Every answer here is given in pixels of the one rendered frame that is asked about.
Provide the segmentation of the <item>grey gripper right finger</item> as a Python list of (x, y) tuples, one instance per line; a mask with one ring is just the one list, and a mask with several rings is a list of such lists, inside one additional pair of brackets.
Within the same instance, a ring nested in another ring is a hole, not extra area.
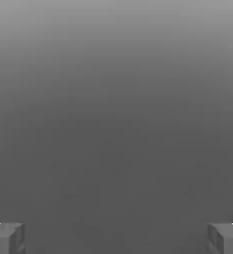
[(233, 254), (233, 223), (209, 223), (207, 238), (209, 254)]

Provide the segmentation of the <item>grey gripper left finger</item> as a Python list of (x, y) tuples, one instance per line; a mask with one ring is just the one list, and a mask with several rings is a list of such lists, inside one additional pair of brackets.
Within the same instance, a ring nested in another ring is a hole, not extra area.
[(0, 223), (0, 254), (26, 254), (24, 223)]

